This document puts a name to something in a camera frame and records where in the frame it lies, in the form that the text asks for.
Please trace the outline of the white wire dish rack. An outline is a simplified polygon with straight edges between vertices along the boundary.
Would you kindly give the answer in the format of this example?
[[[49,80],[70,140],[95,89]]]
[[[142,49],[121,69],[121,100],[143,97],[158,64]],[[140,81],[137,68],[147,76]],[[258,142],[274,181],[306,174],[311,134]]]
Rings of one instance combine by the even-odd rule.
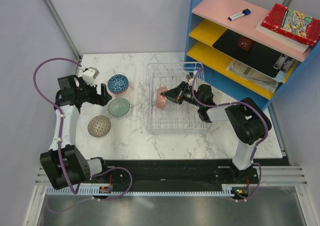
[[[167,101],[164,110],[156,107],[157,89],[168,90],[187,82],[186,75],[202,67],[199,62],[149,63],[146,69],[144,126],[151,133],[203,133],[210,124],[203,122],[198,107],[183,102],[181,105]]]

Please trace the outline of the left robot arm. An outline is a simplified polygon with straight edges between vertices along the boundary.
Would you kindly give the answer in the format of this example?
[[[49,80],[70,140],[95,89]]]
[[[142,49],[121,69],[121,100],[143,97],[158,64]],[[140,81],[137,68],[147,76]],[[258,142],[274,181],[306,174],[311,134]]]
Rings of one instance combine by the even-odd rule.
[[[76,129],[82,105],[106,106],[112,99],[105,84],[102,83],[100,92],[97,91],[95,81],[96,78],[88,74],[58,79],[59,91],[53,103],[56,113],[54,137],[49,150],[40,156],[41,166],[56,190],[69,187],[77,194],[78,188],[74,185],[78,186],[91,177],[104,183],[110,177],[101,157],[87,160],[76,147]]]

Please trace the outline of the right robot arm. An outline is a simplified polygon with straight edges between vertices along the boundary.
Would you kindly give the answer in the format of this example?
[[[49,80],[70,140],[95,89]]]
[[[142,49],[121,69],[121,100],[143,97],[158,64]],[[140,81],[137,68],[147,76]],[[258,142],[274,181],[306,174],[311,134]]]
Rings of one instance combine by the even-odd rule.
[[[229,121],[238,137],[236,153],[232,159],[234,167],[229,170],[229,177],[235,183],[247,177],[246,169],[253,164],[257,146],[272,128],[269,118],[259,109],[251,98],[245,98],[232,105],[216,105],[212,88],[201,84],[193,90],[187,82],[168,90],[161,87],[157,90],[156,106],[165,107],[167,101],[181,105],[184,102],[198,107],[199,118],[206,123]]]

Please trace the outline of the blue triangle pattern bowl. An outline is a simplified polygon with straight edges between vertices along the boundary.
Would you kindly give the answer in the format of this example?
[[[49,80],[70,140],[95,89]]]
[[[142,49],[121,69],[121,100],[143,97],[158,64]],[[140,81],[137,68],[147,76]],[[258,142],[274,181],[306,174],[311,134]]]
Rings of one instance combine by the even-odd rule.
[[[125,75],[116,74],[108,80],[107,87],[113,94],[122,94],[129,88],[129,80]]]

